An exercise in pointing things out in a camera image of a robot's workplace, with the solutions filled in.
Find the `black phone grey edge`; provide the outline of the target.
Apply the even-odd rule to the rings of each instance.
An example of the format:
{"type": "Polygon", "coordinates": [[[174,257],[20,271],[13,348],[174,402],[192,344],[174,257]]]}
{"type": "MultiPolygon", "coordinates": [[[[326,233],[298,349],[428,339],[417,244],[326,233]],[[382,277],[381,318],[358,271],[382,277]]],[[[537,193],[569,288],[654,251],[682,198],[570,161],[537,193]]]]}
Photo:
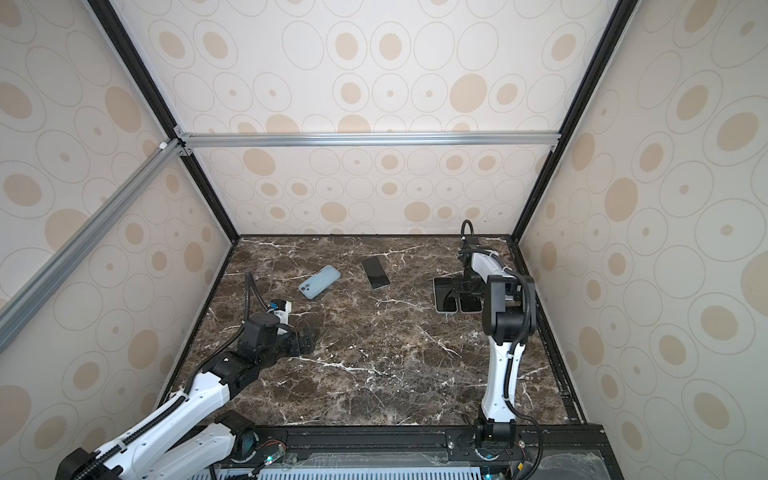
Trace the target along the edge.
{"type": "Polygon", "coordinates": [[[373,290],[390,285],[389,277],[378,256],[371,256],[361,261],[362,267],[373,290]]]}

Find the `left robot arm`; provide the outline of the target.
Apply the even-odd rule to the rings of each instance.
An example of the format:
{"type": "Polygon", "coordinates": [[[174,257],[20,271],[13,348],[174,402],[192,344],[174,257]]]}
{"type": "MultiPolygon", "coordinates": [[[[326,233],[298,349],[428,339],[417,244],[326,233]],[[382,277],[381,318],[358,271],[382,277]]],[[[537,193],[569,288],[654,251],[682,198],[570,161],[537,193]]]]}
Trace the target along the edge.
{"type": "Polygon", "coordinates": [[[186,479],[228,457],[253,457],[253,424],[227,412],[196,435],[191,430],[254,383],[280,359],[313,352],[316,333],[295,329],[274,312],[254,314],[187,384],[144,420],[92,452],[78,448],[58,466],[59,479],[186,479]]]}

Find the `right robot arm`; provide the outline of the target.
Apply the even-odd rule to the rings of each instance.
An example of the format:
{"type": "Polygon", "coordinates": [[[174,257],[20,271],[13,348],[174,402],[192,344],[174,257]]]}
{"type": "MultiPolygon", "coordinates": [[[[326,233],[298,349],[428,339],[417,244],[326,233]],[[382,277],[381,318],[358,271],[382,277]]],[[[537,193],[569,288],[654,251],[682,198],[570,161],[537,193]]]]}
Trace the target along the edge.
{"type": "Polygon", "coordinates": [[[482,328],[489,340],[488,380],[474,424],[477,447],[512,442],[517,421],[529,420],[515,406],[517,378],[529,337],[536,331],[535,286],[530,276],[512,270],[500,255],[463,234],[457,252],[469,282],[460,291],[479,295],[482,328]]]}

